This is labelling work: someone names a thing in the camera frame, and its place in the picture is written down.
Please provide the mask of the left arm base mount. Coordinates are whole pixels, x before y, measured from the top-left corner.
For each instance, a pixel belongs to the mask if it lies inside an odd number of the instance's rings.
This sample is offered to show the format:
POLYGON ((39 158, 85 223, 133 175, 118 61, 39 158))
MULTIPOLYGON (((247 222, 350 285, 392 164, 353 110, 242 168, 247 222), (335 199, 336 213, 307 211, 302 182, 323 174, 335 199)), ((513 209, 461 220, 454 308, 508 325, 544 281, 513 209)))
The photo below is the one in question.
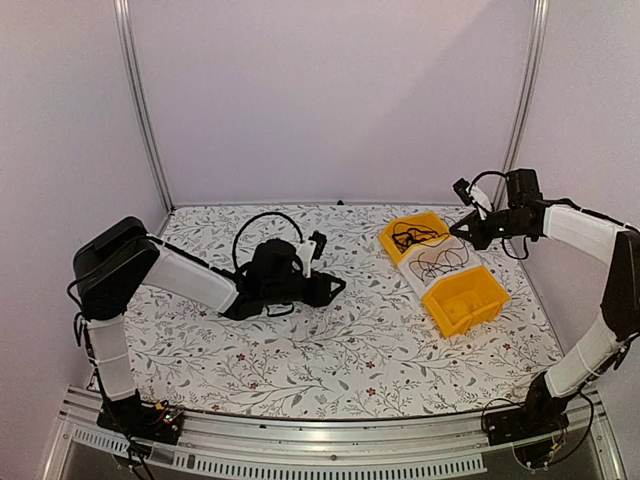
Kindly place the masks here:
POLYGON ((154 405, 141 400, 137 389, 121 400, 112 400, 106 393, 100 373, 95 370, 96 381, 102 397, 97 425, 103 429, 121 433, 127 438, 139 438, 169 445, 176 445, 182 432, 185 409, 171 405, 167 400, 154 405))

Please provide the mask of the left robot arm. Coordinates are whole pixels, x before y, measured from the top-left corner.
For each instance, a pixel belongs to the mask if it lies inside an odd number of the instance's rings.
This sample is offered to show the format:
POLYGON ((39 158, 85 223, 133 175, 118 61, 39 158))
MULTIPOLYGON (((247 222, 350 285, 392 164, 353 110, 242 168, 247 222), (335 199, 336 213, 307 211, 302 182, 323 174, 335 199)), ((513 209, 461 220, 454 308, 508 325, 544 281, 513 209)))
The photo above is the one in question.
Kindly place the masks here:
POLYGON ((142 285, 205 305, 231 320, 246 320, 273 305, 330 305, 344 280, 313 269, 326 245, 314 232, 293 245, 281 239, 259 244, 252 259, 233 270, 217 268, 151 235, 141 220, 126 217, 81 247, 72 261, 75 278, 66 288, 82 324, 75 330, 111 419, 128 434, 148 426, 148 412, 131 373, 124 314, 142 285))

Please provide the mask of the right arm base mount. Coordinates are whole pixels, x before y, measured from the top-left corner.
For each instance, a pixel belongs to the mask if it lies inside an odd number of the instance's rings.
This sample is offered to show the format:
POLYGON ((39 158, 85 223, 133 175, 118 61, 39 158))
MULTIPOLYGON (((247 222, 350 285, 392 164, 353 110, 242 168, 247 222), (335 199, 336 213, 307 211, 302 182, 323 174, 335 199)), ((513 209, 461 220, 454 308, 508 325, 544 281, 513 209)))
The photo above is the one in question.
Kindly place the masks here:
POLYGON ((491 446, 524 441, 514 449, 525 468, 547 468, 564 446, 569 426, 566 408, 569 397, 552 397, 535 387, 520 405, 481 414, 480 425, 491 446))

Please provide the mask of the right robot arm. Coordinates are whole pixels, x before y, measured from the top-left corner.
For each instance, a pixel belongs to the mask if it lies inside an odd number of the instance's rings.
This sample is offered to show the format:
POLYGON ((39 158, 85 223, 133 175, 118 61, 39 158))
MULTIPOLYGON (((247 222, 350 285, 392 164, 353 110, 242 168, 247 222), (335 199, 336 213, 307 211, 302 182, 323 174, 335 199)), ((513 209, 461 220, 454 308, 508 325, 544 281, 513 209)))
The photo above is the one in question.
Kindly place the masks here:
POLYGON ((533 169, 498 173, 507 200, 497 207, 479 187, 481 180, 494 174, 489 170, 454 183, 455 194, 471 209, 451 227, 455 237, 477 251, 498 240, 544 239, 584 255, 606 273, 592 325, 531 385, 529 393, 539 398, 518 412, 517 427, 524 435, 537 436, 556 417, 549 399, 569 398, 608 367, 617 367, 639 338, 639 230, 568 198, 546 198, 533 169))

